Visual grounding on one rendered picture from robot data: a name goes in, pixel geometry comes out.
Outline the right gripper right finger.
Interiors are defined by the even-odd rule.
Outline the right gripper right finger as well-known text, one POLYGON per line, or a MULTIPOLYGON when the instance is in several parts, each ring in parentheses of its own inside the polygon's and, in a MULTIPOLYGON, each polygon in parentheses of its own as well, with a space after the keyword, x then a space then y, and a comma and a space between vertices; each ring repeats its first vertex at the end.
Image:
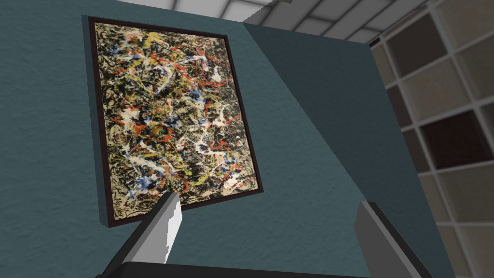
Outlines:
POLYGON ((354 230, 372 278, 434 278, 375 202, 359 203, 354 230))

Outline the framed abstract splatter painting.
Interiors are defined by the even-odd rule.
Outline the framed abstract splatter painting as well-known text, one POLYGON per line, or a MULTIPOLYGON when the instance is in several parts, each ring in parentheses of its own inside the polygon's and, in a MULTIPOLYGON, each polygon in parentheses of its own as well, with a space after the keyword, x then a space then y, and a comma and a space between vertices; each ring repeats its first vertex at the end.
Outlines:
POLYGON ((188 210, 264 191, 228 36, 83 22, 109 227, 164 195, 188 210))

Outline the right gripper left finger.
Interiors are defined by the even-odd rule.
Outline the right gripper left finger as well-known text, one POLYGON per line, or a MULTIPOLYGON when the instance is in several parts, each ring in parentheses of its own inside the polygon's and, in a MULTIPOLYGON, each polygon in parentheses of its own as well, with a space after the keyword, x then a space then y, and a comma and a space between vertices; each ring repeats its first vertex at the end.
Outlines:
POLYGON ((101 274, 130 277, 151 274, 167 262, 182 221, 178 193, 165 193, 144 217, 101 274))

